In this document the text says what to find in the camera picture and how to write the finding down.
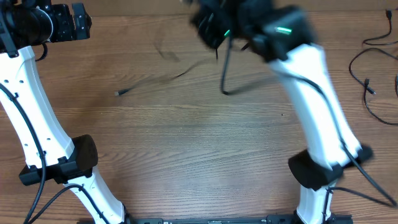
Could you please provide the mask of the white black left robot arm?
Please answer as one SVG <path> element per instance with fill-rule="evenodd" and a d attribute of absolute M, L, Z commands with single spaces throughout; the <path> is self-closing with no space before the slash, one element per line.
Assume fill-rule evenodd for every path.
<path fill-rule="evenodd" d="M 132 223 L 126 207 L 110 191 L 98 170 L 93 138 L 69 137 L 58 122 L 37 71 L 35 46 L 85 40 L 91 18 L 82 3 L 1 2 L 1 104 L 22 144 L 24 185 L 47 180 L 71 190 L 93 223 Z"/>

